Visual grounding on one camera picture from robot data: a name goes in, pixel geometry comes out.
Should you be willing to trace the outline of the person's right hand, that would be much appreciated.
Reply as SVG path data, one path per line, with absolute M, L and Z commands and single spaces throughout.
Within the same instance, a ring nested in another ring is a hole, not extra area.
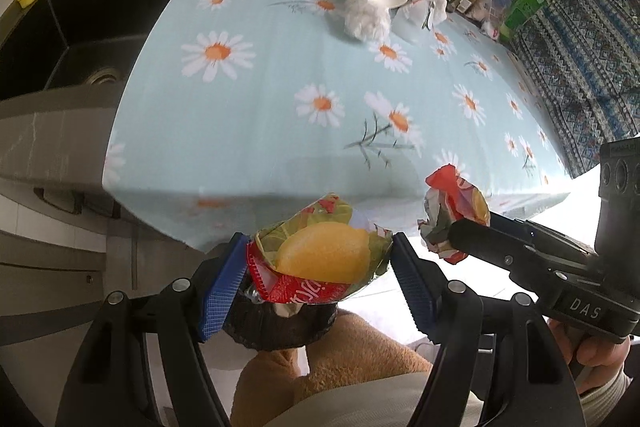
M 601 337 L 587 337 L 575 347 L 567 336 L 564 323 L 549 319 L 548 326 L 566 363 L 576 360 L 582 366 L 590 367 L 589 376 L 580 387 L 582 391 L 603 386 L 620 373 L 630 350 L 629 337 L 622 343 L 612 343 Z

